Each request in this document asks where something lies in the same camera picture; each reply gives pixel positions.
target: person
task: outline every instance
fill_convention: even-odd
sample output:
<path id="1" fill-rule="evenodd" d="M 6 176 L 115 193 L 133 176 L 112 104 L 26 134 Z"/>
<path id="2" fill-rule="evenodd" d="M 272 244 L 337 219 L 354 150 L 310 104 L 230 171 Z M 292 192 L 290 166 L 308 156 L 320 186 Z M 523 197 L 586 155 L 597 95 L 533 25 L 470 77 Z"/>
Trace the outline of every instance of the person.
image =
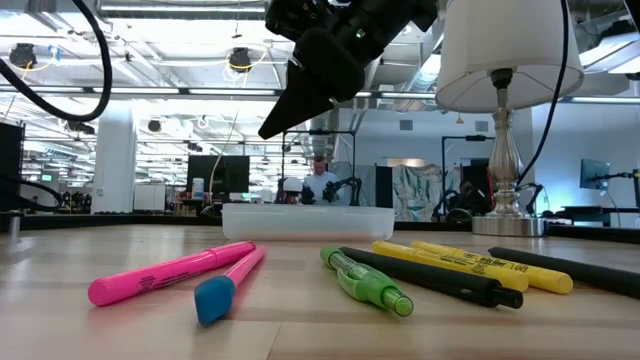
<path id="1" fill-rule="evenodd" d="M 327 161 L 324 156 L 316 155 L 313 158 L 313 174 L 304 179 L 304 185 L 308 186 L 311 191 L 313 191 L 313 200 L 315 200 L 313 203 L 314 205 L 330 205 L 327 200 L 322 198 L 322 194 L 326 189 L 328 182 L 335 183 L 338 181 L 340 181 L 338 175 L 327 171 Z M 337 197 L 341 198 L 343 193 L 344 192 L 342 190 L 339 190 L 337 192 Z"/>

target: black marker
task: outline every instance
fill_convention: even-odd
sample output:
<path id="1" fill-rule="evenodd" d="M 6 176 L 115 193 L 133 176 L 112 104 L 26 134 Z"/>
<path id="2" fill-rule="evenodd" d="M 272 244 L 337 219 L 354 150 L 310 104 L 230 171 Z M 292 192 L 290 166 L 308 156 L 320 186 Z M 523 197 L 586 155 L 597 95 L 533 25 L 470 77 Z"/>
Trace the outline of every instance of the black marker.
<path id="1" fill-rule="evenodd" d="M 575 281 L 640 299 L 640 274 L 638 273 L 501 247 L 491 248 L 489 253 L 497 258 L 561 271 L 571 276 Z"/>

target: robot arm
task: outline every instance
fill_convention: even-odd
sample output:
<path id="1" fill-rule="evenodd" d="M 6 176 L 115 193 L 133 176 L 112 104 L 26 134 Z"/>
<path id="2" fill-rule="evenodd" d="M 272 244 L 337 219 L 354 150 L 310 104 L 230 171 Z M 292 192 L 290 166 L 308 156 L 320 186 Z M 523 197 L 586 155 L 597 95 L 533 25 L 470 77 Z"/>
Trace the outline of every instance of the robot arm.
<path id="1" fill-rule="evenodd" d="M 360 206 L 360 191 L 362 190 L 362 180 L 356 177 L 350 177 L 337 182 L 328 182 L 326 188 L 322 192 L 322 198 L 332 203 L 339 199 L 338 193 L 345 186 L 351 186 L 351 201 L 349 206 Z"/>
<path id="2" fill-rule="evenodd" d="M 517 191 L 522 191 L 522 190 L 527 190 L 527 189 L 534 189 L 534 191 L 533 191 L 533 196 L 531 197 L 531 200 L 529 201 L 529 203 L 527 204 L 527 206 L 525 208 L 527 209 L 527 213 L 529 215 L 535 215 L 536 214 L 536 209 L 535 209 L 536 200 L 538 199 L 538 195 L 540 195 L 540 192 L 542 192 L 542 190 L 544 189 L 544 186 L 542 186 L 540 184 L 536 184 L 536 183 L 529 183 L 529 184 L 522 185 L 522 186 L 518 187 L 516 190 Z"/>
<path id="3" fill-rule="evenodd" d="M 287 88 L 258 134 L 271 138 L 353 99 L 364 69 L 413 21 L 427 31 L 438 18 L 436 0 L 273 0 L 266 14 L 271 32 L 295 41 Z"/>

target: metal pole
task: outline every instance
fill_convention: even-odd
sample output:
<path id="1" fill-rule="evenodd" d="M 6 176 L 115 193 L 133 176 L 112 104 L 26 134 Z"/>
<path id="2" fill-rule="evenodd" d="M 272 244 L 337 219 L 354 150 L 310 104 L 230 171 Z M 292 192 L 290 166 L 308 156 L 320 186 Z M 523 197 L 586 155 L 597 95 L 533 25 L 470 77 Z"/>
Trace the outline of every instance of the metal pole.
<path id="1" fill-rule="evenodd" d="M 446 186 L 445 186 L 445 154 L 444 154 L 444 143 L 447 141 L 447 137 L 443 136 L 441 139 L 441 146 L 442 146 L 442 214 L 443 215 L 447 215 L 447 202 L 445 201 L 444 198 L 444 193 L 445 191 L 447 191 Z"/>
<path id="2" fill-rule="evenodd" d="M 286 146 L 287 132 L 282 133 L 282 179 L 284 179 L 284 147 Z"/>
<path id="3" fill-rule="evenodd" d="M 20 218 L 22 214 L 17 210 L 9 212 L 9 242 L 15 243 L 20 237 Z"/>

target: colorful painting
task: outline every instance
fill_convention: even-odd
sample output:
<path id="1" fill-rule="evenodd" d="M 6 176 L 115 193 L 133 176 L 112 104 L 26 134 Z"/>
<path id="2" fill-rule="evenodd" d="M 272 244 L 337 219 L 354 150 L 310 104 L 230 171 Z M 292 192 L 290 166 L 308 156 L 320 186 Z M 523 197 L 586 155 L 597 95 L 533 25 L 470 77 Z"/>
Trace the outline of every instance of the colorful painting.
<path id="1" fill-rule="evenodd" d="M 460 171 L 447 171 L 446 189 L 458 189 Z M 442 169 L 438 165 L 393 168 L 393 207 L 396 221 L 431 222 L 442 196 Z"/>

